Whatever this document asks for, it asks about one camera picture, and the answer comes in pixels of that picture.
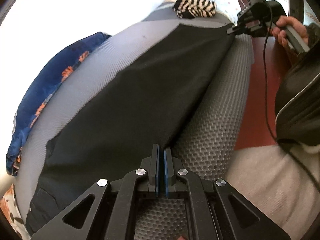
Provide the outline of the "right hand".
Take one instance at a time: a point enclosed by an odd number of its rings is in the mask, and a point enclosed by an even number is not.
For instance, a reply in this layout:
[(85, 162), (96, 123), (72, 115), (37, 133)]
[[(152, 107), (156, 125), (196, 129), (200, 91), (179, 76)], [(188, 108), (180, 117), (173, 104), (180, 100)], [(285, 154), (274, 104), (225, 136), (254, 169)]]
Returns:
[(293, 29), (295, 29), (295, 31), (303, 39), (304, 43), (308, 45), (309, 39), (306, 26), (292, 16), (280, 16), (279, 20), (276, 22), (276, 27), (271, 30), (271, 33), (281, 46), (283, 46), (286, 50), (289, 50), (285, 30), (281, 30), (282, 27), (287, 25), (290, 25)]

